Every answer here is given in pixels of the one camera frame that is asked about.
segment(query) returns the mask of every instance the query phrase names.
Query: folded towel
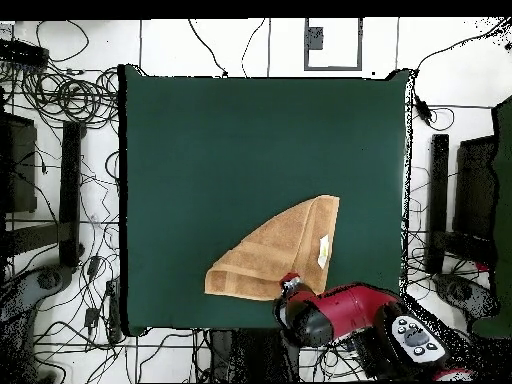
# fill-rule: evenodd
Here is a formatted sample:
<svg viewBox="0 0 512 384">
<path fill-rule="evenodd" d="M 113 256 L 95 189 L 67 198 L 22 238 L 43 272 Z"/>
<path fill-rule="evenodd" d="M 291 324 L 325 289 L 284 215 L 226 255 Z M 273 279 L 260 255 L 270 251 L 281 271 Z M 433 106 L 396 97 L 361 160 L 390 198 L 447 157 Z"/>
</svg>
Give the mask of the folded towel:
<svg viewBox="0 0 512 384">
<path fill-rule="evenodd" d="M 325 290 L 339 197 L 319 196 L 267 221 L 228 251 L 206 273 L 205 293 L 253 300 L 280 296 L 279 280 L 298 272 L 315 293 Z M 318 258 L 328 236 L 327 261 Z"/>
</svg>

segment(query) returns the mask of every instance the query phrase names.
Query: white tag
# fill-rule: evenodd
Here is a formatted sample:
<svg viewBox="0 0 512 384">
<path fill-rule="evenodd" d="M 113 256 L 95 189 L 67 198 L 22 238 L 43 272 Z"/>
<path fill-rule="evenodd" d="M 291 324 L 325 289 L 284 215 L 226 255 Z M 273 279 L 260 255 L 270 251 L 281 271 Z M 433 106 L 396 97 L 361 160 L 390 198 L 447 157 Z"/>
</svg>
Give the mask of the white tag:
<svg viewBox="0 0 512 384">
<path fill-rule="evenodd" d="M 325 235 L 320 239 L 320 254 L 318 255 L 318 265 L 324 269 L 329 256 L 329 235 Z"/>
</svg>

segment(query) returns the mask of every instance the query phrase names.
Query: green cloth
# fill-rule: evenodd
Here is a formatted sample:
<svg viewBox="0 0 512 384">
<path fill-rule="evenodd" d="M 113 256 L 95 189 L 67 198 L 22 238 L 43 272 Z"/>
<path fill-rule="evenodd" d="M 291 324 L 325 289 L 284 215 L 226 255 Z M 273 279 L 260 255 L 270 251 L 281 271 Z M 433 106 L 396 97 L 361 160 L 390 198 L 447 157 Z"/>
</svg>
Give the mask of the green cloth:
<svg viewBox="0 0 512 384">
<path fill-rule="evenodd" d="M 398 293 L 407 80 L 143 77 L 126 66 L 132 334 L 276 327 L 272 302 L 206 295 L 205 274 L 321 194 L 341 199 L 327 287 Z"/>
<path fill-rule="evenodd" d="M 494 221 L 498 253 L 494 286 L 500 310 L 495 317 L 475 322 L 472 330 L 482 337 L 502 338 L 512 337 L 512 97 L 493 110 L 493 123 L 498 150 L 492 167 L 499 187 Z"/>
</svg>

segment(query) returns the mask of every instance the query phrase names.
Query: button panel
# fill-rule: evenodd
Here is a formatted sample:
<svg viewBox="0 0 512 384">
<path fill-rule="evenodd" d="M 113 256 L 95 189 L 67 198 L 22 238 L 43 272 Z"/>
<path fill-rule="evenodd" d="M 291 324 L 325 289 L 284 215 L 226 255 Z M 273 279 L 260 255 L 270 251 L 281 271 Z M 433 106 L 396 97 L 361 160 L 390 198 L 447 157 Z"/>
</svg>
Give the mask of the button panel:
<svg viewBox="0 0 512 384">
<path fill-rule="evenodd" d="M 446 354 L 441 343 L 412 316 L 395 318 L 391 331 L 405 353 L 416 363 L 435 362 Z"/>
</svg>

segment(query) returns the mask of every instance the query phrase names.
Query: black cable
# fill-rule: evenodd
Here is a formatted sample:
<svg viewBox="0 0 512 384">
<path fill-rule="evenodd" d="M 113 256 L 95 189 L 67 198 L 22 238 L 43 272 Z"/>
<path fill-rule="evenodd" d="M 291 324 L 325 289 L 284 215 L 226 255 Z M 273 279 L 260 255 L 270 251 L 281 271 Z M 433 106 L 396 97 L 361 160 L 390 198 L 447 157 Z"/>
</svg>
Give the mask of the black cable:
<svg viewBox="0 0 512 384">
<path fill-rule="evenodd" d="M 47 365 L 49 367 L 57 368 L 57 369 L 61 370 L 64 375 L 62 376 L 62 380 L 60 381 L 59 384 L 64 384 L 64 381 L 66 380 L 67 373 L 66 373 L 66 370 L 63 367 L 61 367 L 60 365 L 57 365 L 57 364 L 51 364 L 49 362 L 41 361 L 36 356 L 34 356 L 34 359 L 35 359 L 36 362 L 40 363 L 41 365 Z"/>
<path fill-rule="evenodd" d="M 128 382 L 130 384 L 133 384 L 132 380 L 130 378 L 130 371 L 128 371 L 128 349 L 126 348 L 126 346 L 124 348 L 124 363 L 125 363 L 125 368 L 126 368 L 126 377 L 128 377 Z"/>
<path fill-rule="evenodd" d="M 141 382 L 142 380 L 142 365 L 144 365 L 146 362 L 150 361 L 151 359 L 153 359 L 157 354 L 158 352 L 160 352 L 160 349 L 162 348 L 162 346 L 164 345 L 165 341 L 169 338 L 169 337 L 191 337 L 194 333 L 192 332 L 191 334 L 174 334 L 174 333 L 171 333 L 171 334 L 167 334 L 163 339 L 162 341 L 160 342 L 160 344 L 158 345 L 155 353 L 153 353 L 149 358 L 145 359 L 144 361 L 142 361 L 139 365 L 139 375 L 138 375 L 138 379 L 135 380 L 138 383 Z"/>
<path fill-rule="evenodd" d="M 194 28 L 194 25 L 192 25 L 192 21 L 190 19 L 187 19 L 187 21 L 188 21 L 188 24 L 190 25 L 190 28 L 192 29 L 192 32 L 196 36 L 196 38 L 201 42 L 201 44 L 203 46 L 205 46 L 208 49 L 208 51 L 212 55 L 212 58 L 213 58 L 213 61 L 215 62 L 215 65 L 217 65 L 217 68 L 219 68 L 222 71 L 222 76 L 223 77 L 227 77 L 228 76 L 228 72 L 222 66 L 219 65 L 219 63 L 217 62 L 217 59 L 215 58 L 215 55 L 213 54 L 212 49 L 210 49 L 210 47 L 208 47 L 208 45 L 202 40 L 202 38 L 199 37 L 199 34 L 196 32 L 196 30 Z"/>
<path fill-rule="evenodd" d="M 253 31 L 253 33 L 249 37 L 249 41 L 247 42 L 247 45 L 245 46 L 244 54 L 242 55 L 242 71 L 244 72 L 245 78 L 247 78 L 247 74 L 245 73 L 245 68 L 244 68 L 245 54 L 247 53 L 247 49 L 249 48 L 249 45 L 251 44 L 252 37 L 254 37 L 254 34 L 256 34 L 258 32 L 258 30 L 263 26 L 263 24 L 265 23 L 266 20 L 267 20 L 267 18 L 263 18 L 263 20 L 261 21 L 261 24 L 259 24 L 258 27 Z"/>
<path fill-rule="evenodd" d="M 47 21 L 41 21 L 41 22 L 39 22 L 39 24 L 38 24 L 38 25 L 37 25 L 37 27 L 36 27 L 36 37 L 37 37 L 37 43 L 39 44 L 39 47 L 41 47 L 41 40 L 39 39 L 39 28 L 40 28 L 40 27 L 41 27 L 41 25 L 42 25 L 42 24 L 44 24 L 45 22 L 47 22 Z M 73 55 L 71 55 L 71 56 L 69 56 L 69 57 L 66 57 L 66 58 L 64 58 L 64 59 L 50 59 L 50 60 L 51 60 L 51 62 L 58 63 L 58 62 L 65 62 L 66 60 L 69 60 L 69 59 L 73 59 L 74 57 L 76 57 L 76 56 L 78 56 L 80 53 L 82 53 L 82 52 L 83 52 L 83 51 L 84 51 L 84 50 L 89 46 L 89 37 L 87 36 L 87 34 L 86 34 L 86 33 L 85 33 L 85 31 L 83 30 L 83 28 L 82 28 L 80 25 L 78 25 L 78 24 L 76 24 L 76 23 L 74 23 L 74 22 L 72 22 L 72 21 L 66 21 L 66 22 L 69 22 L 71 25 L 74 25 L 75 27 L 77 27 L 77 28 L 80 30 L 80 32 L 84 35 L 84 37 L 85 37 L 85 46 L 84 46 L 84 47 L 82 47 L 82 49 L 81 49 L 81 50 L 79 50 L 77 53 L 75 53 L 75 54 L 73 54 Z"/>
<path fill-rule="evenodd" d="M 423 64 L 423 62 L 425 62 L 427 59 L 431 58 L 432 56 L 435 56 L 436 54 L 439 54 L 439 53 L 443 53 L 443 52 L 446 52 L 448 50 L 451 50 L 453 49 L 454 47 L 457 47 L 458 45 L 462 45 L 462 44 L 466 44 L 467 42 L 469 41 L 472 41 L 472 40 L 476 40 L 476 39 L 479 39 L 479 38 L 483 38 L 483 37 L 486 37 L 488 35 L 490 35 L 493 31 L 495 31 L 497 28 L 499 28 L 501 25 L 503 25 L 505 22 L 507 22 L 510 18 L 504 18 L 502 19 L 501 21 L 499 21 L 496 25 L 494 25 L 490 30 L 484 32 L 483 34 L 478 34 L 478 35 L 475 35 L 473 37 L 469 37 L 469 38 L 466 38 L 464 40 L 461 40 L 461 41 L 457 41 L 456 43 L 452 44 L 451 46 L 449 47 L 446 47 L 444 49 L 441 49 L 441 50 L 437 50 L 433 53 L 430 53 L 428 56 L 425 56 L 421 61 L 420 63 L 418 64 L 418 66 L 416 67 L 416 70 L 419 72 L 419 69 L 421 67 L 421 65 Z"/>
</svg>

